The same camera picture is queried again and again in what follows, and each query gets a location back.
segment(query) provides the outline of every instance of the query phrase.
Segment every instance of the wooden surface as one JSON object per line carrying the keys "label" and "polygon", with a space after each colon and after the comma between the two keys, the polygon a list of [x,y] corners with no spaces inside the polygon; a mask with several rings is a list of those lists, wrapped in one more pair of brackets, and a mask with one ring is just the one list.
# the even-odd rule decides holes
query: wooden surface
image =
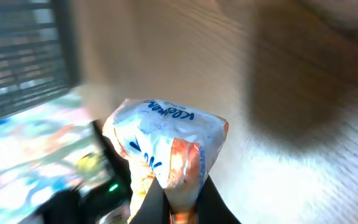
{"label": "wooden surface", "polygon": [[327,25],[358,42],[358,1],[299,0]]}
{"label": "wooden surface", "polygon": [[358,45],[291,0],[75,1],[88,108],[229,121],[212,171],[242,223],[358,223]]}

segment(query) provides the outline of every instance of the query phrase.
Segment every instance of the colorful fabric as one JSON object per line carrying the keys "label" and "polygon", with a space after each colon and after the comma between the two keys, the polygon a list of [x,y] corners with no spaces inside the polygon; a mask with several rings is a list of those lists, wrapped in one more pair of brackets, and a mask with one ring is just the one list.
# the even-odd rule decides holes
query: colorful fabric
{"label": "colorful fabric", "polygon": [[0,223],[17,223],[59,190],[109,179],[90,116],[74,93],[0,120]]}

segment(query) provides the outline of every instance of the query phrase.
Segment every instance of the plastic bag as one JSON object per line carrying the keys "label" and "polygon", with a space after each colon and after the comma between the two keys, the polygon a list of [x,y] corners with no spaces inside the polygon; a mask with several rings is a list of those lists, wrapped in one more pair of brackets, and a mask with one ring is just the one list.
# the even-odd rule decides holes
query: plastic bag
{"label": "plastic bag", "polygon": [[172,213],[193,210],[228,128],[225,119],[184,105],[126,99],[107,119],[103,134],[129,161],[131,216],[154,177]]}

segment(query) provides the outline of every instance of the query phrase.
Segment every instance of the window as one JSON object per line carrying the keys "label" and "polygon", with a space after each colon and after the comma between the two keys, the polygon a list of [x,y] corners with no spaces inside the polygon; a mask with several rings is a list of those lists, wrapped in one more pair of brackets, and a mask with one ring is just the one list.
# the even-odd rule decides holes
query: window
{"label": "window", "polygon": [[62,96],[73,86],[70,49],[64,46],[72,47],[73,41],[67,21],[56,19],[66,14],[61,2],[0,1],[0,118]]}

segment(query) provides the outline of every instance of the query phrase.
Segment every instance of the green light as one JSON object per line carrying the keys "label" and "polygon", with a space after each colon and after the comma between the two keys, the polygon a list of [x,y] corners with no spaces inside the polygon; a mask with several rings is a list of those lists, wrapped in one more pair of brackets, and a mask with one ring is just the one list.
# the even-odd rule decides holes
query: green light
{"label": "green light", "polygon": [[118,187],[118,184],[113,184],[113,185],[110,187],[109,191],[112,192],[112,191],[115,190],[117,187]]}

